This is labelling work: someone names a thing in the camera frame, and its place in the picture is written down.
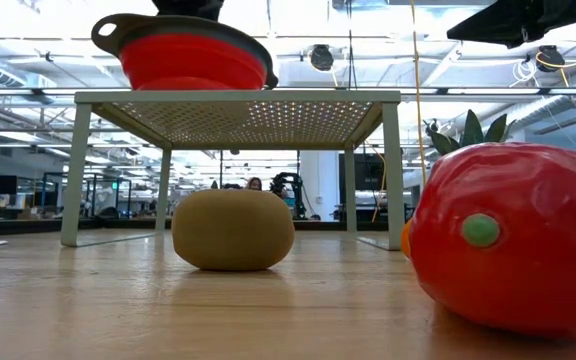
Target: tan round cushion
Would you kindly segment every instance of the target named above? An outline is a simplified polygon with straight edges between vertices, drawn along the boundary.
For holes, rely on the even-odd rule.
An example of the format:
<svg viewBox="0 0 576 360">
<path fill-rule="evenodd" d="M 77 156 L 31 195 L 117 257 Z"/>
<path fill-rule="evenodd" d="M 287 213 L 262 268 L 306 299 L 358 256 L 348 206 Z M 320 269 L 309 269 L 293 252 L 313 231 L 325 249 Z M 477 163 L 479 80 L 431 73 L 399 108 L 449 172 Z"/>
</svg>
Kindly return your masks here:
<svg viewBox="0 0 576 360">
<path fill-rule="evenodd" d="M 172 219 L 175 252 L 204 270 L 267 269 L 288 254 L 294 238 L 290 209 L 264 191 L 199 191 Z"/>
</svg>

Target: perforated metal shelf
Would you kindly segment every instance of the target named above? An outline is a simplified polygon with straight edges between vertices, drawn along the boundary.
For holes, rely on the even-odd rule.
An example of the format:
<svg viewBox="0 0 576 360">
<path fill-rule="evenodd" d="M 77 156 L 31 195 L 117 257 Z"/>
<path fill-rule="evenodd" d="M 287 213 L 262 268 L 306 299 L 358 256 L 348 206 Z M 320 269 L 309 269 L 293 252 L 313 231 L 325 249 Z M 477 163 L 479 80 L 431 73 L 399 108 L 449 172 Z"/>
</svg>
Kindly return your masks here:
<svg viewBox="0 0 576 360">
<path fill-rule="evenodd" d="M 173 150 L 343 150 L 381 124 L 393 91 L 82 92 L 75 102 Z"/>
</svg>

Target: red tomato toy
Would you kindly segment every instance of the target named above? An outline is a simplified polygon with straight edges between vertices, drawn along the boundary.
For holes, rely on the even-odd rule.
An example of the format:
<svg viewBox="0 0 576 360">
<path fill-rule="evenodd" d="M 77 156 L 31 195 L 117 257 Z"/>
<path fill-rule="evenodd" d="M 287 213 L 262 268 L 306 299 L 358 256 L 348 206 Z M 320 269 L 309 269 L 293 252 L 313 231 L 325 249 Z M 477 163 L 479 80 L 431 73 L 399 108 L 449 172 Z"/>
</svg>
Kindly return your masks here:
<svg viewBox="0 0 576 360">
<path fill-rule="evenodd" d="M 422 288 L 455 313 L 576 338 L 576 152 L 487 143 L 442 157 L 410 246 Z"/>
</svg>

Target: shelf leg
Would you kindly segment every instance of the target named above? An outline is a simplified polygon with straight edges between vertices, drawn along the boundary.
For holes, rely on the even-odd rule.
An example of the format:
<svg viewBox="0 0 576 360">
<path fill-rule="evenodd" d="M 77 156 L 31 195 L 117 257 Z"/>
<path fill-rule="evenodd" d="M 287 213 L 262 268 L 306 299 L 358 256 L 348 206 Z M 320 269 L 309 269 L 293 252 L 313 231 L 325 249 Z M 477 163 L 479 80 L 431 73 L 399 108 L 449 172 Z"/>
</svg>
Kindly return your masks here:
<svg viewBox="0 0 576 360">
<path fill-rule="evenodd" d="M 355 150 L 346 149 L 344 155 L 346 181 L 346 231 L 357 232 L 357 199 L 355 198 Z"/>
<path fill-rule="evenodd" d="M 404 195 L 397 103 L 382 104 L 386 188 L 388 194 L 388 250 L 401 250 L 404 227 Z"/>
<path fill-rule="evenodd" d="M 68 164 L 68 185 L 64 193 L 64 216 L 61 222 L 61 245 L 76 247 L 79 230 L 79 207 L 81 204 L 81 184 L 86 166 L 88 148 L 88 129 L 92 106 L 77 105 L 75 128 L 72 136 L 70 162 Z"/>
<path fill-rule="evenodd" d="M 161 160 L 161 178 L 159 179 L 159 199 L 157 200 L 157 220 L 155 222 L 155 232 L 157 235 L 166 231 L 166 210 L 168 209 L 168 180 L 170 178 L 170 163 L 172 150 L 163 149 Z"/>
</svg>

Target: green dot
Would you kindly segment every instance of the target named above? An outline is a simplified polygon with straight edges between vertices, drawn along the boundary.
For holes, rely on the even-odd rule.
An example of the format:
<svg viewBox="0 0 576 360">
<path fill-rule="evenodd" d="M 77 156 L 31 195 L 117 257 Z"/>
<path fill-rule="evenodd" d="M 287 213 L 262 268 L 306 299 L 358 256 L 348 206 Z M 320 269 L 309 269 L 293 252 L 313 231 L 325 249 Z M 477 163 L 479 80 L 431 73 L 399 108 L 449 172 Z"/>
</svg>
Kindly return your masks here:
<svg viewBox="0 0 576 360">
<path fill-rule="evenodd" d="M 461 236 L 475 247 L 488 247 L 499 238 L 499 223 L 486 214 L 470 215 L 461 225 Z"/>
</svg>

